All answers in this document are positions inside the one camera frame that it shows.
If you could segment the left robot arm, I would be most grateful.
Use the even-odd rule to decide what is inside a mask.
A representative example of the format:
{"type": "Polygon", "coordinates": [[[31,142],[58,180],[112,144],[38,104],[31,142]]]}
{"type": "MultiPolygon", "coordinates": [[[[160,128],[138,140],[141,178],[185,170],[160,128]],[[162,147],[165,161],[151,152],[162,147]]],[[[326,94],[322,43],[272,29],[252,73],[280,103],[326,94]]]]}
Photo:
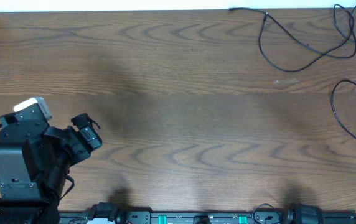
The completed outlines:
{"type": "Polygon", "coordinates": [[[70,168],[100,148],[99,125],[86,113],[59,129],[45,116],[0,117],[0,223],[58,223],[70,168]]]}

